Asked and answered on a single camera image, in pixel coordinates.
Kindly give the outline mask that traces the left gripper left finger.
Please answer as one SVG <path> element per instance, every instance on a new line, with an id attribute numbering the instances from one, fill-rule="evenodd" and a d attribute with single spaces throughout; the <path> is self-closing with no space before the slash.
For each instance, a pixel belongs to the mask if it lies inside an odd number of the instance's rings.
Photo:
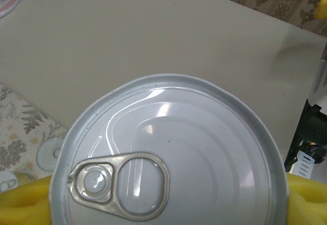
<path id="1" fill-rule="evenodd" d="M 51 176 L 1 193 L 1 224 L 51 224 Z"/>

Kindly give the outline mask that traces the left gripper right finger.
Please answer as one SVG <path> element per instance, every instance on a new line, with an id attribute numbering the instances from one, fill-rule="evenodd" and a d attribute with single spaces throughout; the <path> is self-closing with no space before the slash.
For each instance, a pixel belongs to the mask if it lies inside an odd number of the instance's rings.
<path id="1" fill-rule="evenodd" d="M 326 224 L 326 184 L 287 174 L 289 225 Z"/>

